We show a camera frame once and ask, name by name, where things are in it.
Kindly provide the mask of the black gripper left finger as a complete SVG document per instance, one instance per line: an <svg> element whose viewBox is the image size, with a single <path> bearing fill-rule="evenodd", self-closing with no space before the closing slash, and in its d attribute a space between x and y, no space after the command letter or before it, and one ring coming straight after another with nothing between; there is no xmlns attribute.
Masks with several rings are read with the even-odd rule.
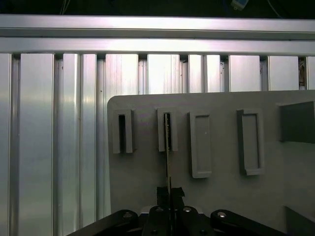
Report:
<svg viewBox="0 0 315 236"><path fill-rule="evenodd" d="M129 209L112 213L71 233L72 236L169 236L170 211L167 187L157 188L157 205L148 213Z"/></svg>

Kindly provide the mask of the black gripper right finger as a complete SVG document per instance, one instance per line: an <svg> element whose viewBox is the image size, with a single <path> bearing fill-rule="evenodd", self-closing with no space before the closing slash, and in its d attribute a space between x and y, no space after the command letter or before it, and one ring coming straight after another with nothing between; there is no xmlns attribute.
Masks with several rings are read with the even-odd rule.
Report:
<svg viewBox="0 0 315 236"><path fill-rule="evenodd" d="M285 233L236 214L219 209L210 216L184 204L182 188L171 189L171 209L175 212L176 236L284 236Z"/></svg>

